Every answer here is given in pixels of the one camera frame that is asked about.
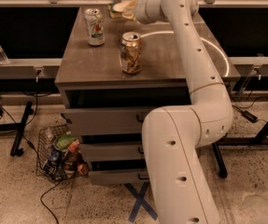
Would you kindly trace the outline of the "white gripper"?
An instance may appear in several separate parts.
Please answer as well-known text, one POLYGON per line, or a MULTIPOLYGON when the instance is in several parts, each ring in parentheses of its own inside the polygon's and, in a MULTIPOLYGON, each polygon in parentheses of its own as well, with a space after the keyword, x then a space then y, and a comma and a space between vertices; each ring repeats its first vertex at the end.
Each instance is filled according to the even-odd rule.
POLYGON ((134 7, 134 12, 130 10, 121 13, 121 16, 126 20, 138 20, 142 24, 163 21, 161 0, 132 0, 129 7, 134 7))

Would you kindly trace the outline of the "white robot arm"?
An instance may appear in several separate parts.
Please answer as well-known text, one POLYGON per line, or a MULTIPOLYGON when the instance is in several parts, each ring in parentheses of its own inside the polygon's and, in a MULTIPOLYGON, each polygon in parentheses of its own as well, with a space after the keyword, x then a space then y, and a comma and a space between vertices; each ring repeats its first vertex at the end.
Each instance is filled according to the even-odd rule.
POLYGON ((142 24, 168 21, 186 77, 190 105, 149 112, 142 144, 160 224, 219 224, 196 149, 217 142, 233 123, 227 89, 193 25, 196 0, 136 0, 142 24))

